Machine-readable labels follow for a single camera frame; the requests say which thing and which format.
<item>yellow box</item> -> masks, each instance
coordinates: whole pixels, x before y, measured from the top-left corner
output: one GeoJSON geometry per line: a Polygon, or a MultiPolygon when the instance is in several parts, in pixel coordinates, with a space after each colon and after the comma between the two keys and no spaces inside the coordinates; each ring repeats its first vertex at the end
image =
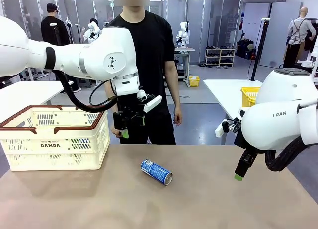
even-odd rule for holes
{"type": "Polygon", "coordinates": [[[260,87],[242,87],[242,107],[253,106],[256,103],[256,97],[260,87]]]}
{"type": "Polygon", "coordinates": [[[190,76],[189,84],[190,86],[199,86],[200,78],[198,76],[190,76]]]}

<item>floor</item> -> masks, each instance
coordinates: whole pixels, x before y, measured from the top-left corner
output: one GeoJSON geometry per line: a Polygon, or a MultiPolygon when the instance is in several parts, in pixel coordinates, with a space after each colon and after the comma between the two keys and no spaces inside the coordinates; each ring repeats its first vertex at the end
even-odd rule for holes
{"type": "MultiPolygon", "coordinates": [[[[191,67],[190,73],[193,76],[199,76],[201,79],[198,88],[188,88],[185,83],[180,82],[180,95],[189,96],[181,98],[183,123],[175,128],[175,138],[180,145],[219,145],[220,139],[215,137],[214,130],[224,119],[224,111],[205,87],[204,79],[247,79],[247,72],[250,61],[236,58],[235,66],[228,69],[200,68],[191,67]]],[[[259,67],[256,79],[264,81],[271,68],[259,67]]],[[[93,88],[83,89],[76,93],[79,100],[88,103],[88,97],[93,88]]],[[[103,101],[105,93],[101,89],[97,91],[94,102],[103,101]]],[[[66,95],[58,95],[52,99],[52,104],[71,105],[66,95]]],[[[171,114],[173,114],[173,104],[169,105],[171,114]]],[[[109,124],[112,124],[111,114],[108,115],[109,124]]],[[[228,134],[227,145],[232,145],[234,135],[228,134]]],[[[111,143],[117,144],[119,140],[111,136],[111,143]]],[[[3,149],[0,146],[0,177],[9,169],[3,149]]],[[[302,186],[318,203],[318,147],[313,146],[302,152],[289,166],[288,169],[299,180],[302,186]]]]}

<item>black pants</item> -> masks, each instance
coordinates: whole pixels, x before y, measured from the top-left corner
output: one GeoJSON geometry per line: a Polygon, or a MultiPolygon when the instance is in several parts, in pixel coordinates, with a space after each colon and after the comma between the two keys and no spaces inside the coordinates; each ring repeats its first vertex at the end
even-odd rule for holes
{"type": "Polygon", "coordinates": [[[292,68],[295,64],[300,44],[289,44],[287,46],[286,56],[284,60],[284,68],[292,68]]]}
{"type": "MultiPolygon", "coordinates": [[[[73,84],[71,85],[72,91],[77,91],[79,89],[79,85],[78,85],[78,82],[76,81],[76,77],[73,77],[67,74],[64,74],[64,76],[66,77],[68,81],[73,81],[73,84]]],[[[59,78],[56,75],[55,75],[55,81],[59,81],[59,78]]]]}
{"type": "Polygon", "coordinates": [[[145,118],[145,126],[127,127],[129,138],[120,138],[122,144],[146,144],[149,137],[155,145],[175,145],[173,123],[169,112],[151,114],[145,118]]]}

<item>plastic basket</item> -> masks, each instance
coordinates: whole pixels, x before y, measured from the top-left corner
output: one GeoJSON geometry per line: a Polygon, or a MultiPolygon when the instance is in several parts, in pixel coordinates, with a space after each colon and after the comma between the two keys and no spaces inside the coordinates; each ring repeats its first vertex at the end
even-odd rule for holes
{"type": "Polygon", "coordinates": [[[107,112],[28,106],[0,124],[12,171],[100,169],[110,137],[107,112]]]}
{"type": "Polygon", "coordinates": [[[256,97],[260,87],[242,87],[242,107],[253,106],[256,103],[256,97]]]}
{"type": "Polygon", "coordinates": [[[198,76],[190,76],[189,84],[190,86],[199,86],[200,78],[198,76]]]}

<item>man's hand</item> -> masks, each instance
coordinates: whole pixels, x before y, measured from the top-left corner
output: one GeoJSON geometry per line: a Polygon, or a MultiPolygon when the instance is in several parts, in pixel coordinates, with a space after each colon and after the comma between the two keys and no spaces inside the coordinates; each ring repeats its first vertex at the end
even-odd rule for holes
{"type": "Polygon", "coordinates": [[[110,129],[111,129],[111,132],[112,132],[117,138],[122,137],[121,132],[120,132],[119,130],[115,129],[114,125],[112,125],[110,129]]]}
{"type": "Polygon", "coordinates": [[[179,125],[181,125],[181,123],[182,123],[182,112],[181,112],[180,106],[176,106],[176,107],[174,108],[174,119],[173,119],[173,123],[174,123],[176,126],[179,126],[179,125]]]}

